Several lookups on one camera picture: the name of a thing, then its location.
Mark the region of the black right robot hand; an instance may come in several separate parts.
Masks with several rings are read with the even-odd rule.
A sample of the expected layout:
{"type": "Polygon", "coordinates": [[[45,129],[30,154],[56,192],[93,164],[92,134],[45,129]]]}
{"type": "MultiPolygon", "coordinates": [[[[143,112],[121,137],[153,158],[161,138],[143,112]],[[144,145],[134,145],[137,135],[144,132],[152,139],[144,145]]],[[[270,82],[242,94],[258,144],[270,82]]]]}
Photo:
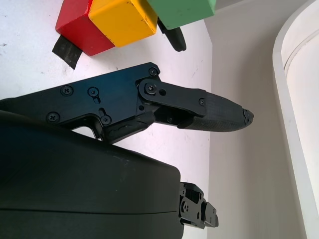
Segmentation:
{"type": "Polygon", "coordinates": [[[145,63],[0,102],[3,239],[180,239],[219,225],[174,166],[116,143],[162,123],[232,132],[254,115],[145,63]]]}

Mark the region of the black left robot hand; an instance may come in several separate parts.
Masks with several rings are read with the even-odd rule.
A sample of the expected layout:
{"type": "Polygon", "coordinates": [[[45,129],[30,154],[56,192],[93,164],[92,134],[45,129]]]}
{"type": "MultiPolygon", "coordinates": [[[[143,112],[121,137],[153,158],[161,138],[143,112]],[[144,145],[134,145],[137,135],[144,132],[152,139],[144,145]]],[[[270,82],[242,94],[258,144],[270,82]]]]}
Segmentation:
{"type": "Polygon", "coordinates": [[[180,27],[174,29],[167,29],[159,18],[158,26],[162,34],[164,34],[167,37],[175,51],[181,52],[186,50],[185,38],[180,27]]]}

